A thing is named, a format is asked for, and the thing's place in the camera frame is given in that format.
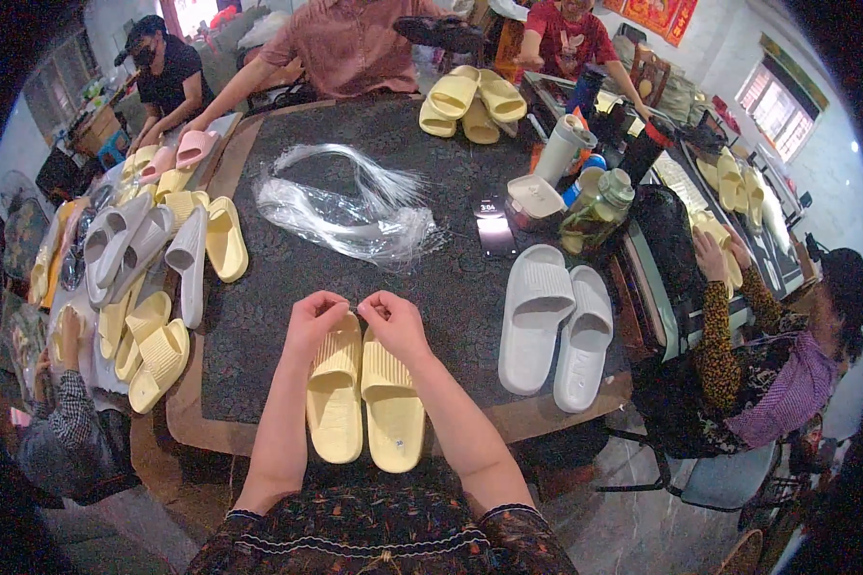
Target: gray slipper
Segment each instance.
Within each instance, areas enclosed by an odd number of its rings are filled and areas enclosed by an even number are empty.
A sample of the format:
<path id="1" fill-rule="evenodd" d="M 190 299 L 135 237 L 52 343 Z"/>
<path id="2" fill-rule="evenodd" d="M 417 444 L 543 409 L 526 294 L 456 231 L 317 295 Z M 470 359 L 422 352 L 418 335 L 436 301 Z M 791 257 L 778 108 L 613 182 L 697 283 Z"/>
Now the gray slipper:
<path id="1" fill-rule="evenodd" d="M 150 194 L 141 194 L 126 201 L 121 207 L 109 210 L 105 217 L 109 237 L 94 276 L 98 287 L 107 288 L 112 285 L 121 258 L 152 205 L 153 198 Z"/>
<path id="2" fill-rule="evenodd" d="M 112 304 L 121 301 L 131 283 L 134 283 L 140 273 L 150 266 L 153 258 L 166 245 L 169 235 L 173 232 L 174 221 L 175 216 L 169 206 L 156 206 L 144 217 L 122 254 L 121 270 L 110 288 L 113 292 Z"/>
<path id="3" fill-rule="evenodd" d="M 166 263 L 182 276 L 179 300 L 182 302 L 182 321 L 189 329 L 201 325 L 204 312 L 201 278 L 207 233 L 208 211 L 204 206 L 196 206 L 166 250 Z"/>

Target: red banner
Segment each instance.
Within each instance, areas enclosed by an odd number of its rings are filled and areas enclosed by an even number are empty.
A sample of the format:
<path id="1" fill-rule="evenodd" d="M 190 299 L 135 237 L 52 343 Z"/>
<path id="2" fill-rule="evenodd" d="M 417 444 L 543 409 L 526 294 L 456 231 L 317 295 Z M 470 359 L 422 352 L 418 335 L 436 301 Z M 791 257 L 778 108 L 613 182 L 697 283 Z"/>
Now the red banner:
<path id="1" fill-rule="evenodd" d="M 677 17 L 671 25 L 671 29 L 665 35 L 665 41 L 676 46 L 681 44 L 681 39 L 684 38 L 684 33 L 688 31 L 690 18 L 694 16 L 694 9 L 697 7 L 698 0 L 681 0 L 681 6 L 678 8 Z"/>

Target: blue stool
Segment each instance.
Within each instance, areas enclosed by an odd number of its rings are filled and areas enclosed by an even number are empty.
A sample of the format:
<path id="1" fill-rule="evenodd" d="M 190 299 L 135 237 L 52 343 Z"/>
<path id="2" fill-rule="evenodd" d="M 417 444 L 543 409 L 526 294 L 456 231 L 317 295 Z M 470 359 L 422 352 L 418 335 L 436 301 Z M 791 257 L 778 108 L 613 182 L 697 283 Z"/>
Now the blue stool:
<path id="1" fill-rule="evenodd" d="M 102 164 L 102 169 L 108 171 L 117 164 L 124 162 L 125 153 L 130 145 L 131 140 L 124 130 L 113 133 L 99 148 L 99 163 Z"/>

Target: floral dress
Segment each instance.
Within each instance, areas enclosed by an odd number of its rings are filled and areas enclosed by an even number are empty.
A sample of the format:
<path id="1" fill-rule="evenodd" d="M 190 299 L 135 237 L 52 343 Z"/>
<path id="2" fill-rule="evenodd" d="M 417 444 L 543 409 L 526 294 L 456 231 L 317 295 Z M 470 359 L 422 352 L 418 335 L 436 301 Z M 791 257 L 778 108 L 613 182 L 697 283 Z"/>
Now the floral dress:
<path id="1" fill-rule="evenodd" d="M 473 521 L 434 489 L 338 487 L 291 494 L 265 515 L 233 510 L 187 573 L 577 573 L 535 509 Z"/>

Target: phone screen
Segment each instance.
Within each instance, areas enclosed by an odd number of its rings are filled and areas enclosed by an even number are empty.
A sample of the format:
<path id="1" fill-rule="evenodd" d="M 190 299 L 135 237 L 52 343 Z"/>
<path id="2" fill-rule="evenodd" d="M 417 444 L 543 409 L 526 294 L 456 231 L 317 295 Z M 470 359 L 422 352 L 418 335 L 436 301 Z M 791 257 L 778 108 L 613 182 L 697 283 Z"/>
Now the phone screen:
<path id="1" fill-rule="evenodd" d="M 512 228 L 508 226 L 508 219 L 502 208 L 490 199 L 482 200 L 477 207 L 476 215 L 479 242 L 482 244 L 485 257 L 494 258 L 518 254 L 518 247 L 514 243 L 514 236 L 512 236 Z"/>

